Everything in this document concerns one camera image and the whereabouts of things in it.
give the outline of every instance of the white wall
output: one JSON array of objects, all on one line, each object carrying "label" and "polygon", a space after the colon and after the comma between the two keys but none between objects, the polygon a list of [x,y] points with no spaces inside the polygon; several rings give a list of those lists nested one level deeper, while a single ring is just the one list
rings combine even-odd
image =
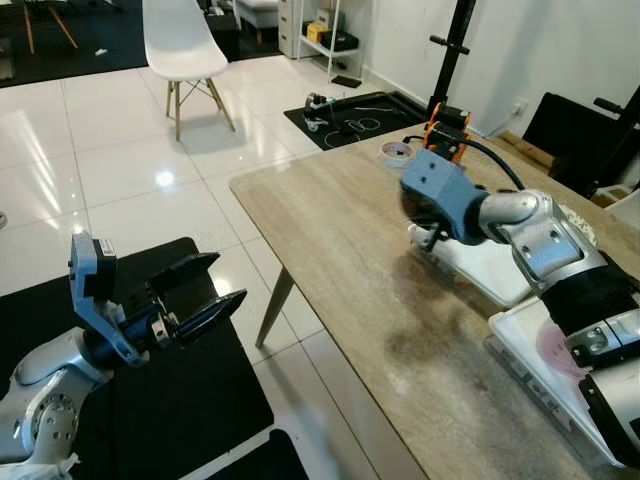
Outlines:
[{"label": "white wall", "polygon": [[[422,101],[433,93],[455,0],[344,0],[347,31],[365,45],[365,66]],[[449,90],[449,103],[489,132],[517,97],[529,106],[509,128],[522,134],[549,91],[584,105],[625,104],[640,83],[639,0],[478,0]]]}]

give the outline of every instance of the black mat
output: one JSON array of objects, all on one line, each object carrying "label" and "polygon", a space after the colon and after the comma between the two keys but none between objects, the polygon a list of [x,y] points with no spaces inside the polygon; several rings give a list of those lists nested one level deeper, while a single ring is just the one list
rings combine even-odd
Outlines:
[{"label": "black mat", "polygon": [[[332,108],[324,107],[317,111],[317,116],[329,125],[320,126],[316,132],[307,127],[303,112],[304,108],[298,108],[284,114],[325,151],[427,121],[426,111],[398,92],[378,92],[338,100]],[[354,128],[350,122],[359,122],[359,125]]]},{"label": "black mat", "polygon": [[273,430],[269,441],[208,480],[308,480],[296,449],[282,430]]},{"label": "black mat", "polygon": [[[66,2],[39,0],[31,7],[35,55],[29,42],[22,4],[0,6],[0,40],[10,39],[14,59],[13,79],[0,80],[0,88],[25,83],[144,67],[142,0],[120,0],[121,11],[97,0]],[[52,5],[72,33],[74,49],[48,11]],[[107,53],[96,56],[99,49]],[[255,32],[245,29],[239,39],[240,60],[277,55],[277,29],[263,33],[258,45]]]},{"label": "black mat", "polygon": [[[120,259],[116,301],[129,286],[194,252],[193,240],[185,238]],[[211,295],[213,284],[203,275],[175,291],[167,306],[186,316]],[[26,353],[82,325],[73,313],[66,277],[0,298],[0,318],[0,398]],[[112,418],[109,386],[92,393],[82,408],[74,444],[82,463],[71,470],[74,478],[116,478],[115,464],[121,480],[176,479],[274,422],[230,321],[185,350],[154,353],[140,369],[119,370],[109,385],[115,387]],[[108,441],[110,426],[115,449]]]}]

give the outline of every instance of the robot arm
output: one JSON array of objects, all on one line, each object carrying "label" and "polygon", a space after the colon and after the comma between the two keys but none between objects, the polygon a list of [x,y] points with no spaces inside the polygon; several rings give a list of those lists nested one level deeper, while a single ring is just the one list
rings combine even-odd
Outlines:
[{"label": "robot arm", "polygon": [[553,199],[523,190],[489,194],[462,169],[420,152],[402,178],[403,205],[437,240],[512,247],[513,258],[576,363],[590,414],[618,460],[640,468],[640,309],[637,283],[571,224]]},{"label": "robot arm", "polygon": [[64,476],[85,398],[113,370],[139,366],[150,350],[185,346],[240,306],[246,291],[212,299],[188,319],[163,304],[166,294],[193,280],[219,257],[191,255],[131,292],[125,305],[111,301],[116,256],[111,244],[87,233],[73,236],[69,262],[76,313],[89,327],[68,332],[31,351],[18,364],[0,402],[0,471],[23,474],[49,466]]}]

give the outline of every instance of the white tiled floor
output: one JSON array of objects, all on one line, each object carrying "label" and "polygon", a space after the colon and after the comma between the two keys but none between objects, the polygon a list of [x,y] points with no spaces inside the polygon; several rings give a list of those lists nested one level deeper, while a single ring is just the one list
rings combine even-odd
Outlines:
[{"label": "white tiled floor", "polygon": [[214,80],[237,132],[196,90],[183,104],[181,143],[164,115],[166,81],[148,68],[0,89],[0,210],[9,218],[0,295],[64,275],[71,234],[82,229],[111,238],[120,256],[192,237],[221,251],[210,271],[218,292],[249,292],[233,325],[309,477],[424,478],[296,287],[265,348],[255,348],[280,264],[229,190],[236,175],[319,151],[283,110],[310,92],[377,89],[328,85],[310,62],[285,57],[232,63]]}]

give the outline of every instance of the wall outlet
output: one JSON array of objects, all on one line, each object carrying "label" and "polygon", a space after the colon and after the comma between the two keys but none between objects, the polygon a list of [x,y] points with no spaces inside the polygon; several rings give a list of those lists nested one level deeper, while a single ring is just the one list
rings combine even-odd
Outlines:
[{"label": "wall outlet", "polygon": [[522,98],[522,97],[516,98],[516,101],[513,102],[513,105],[511,106],[511,114],[517,117],[523,115],[528,105],[529,105],[529,100],[527,100],[526,98]]}]

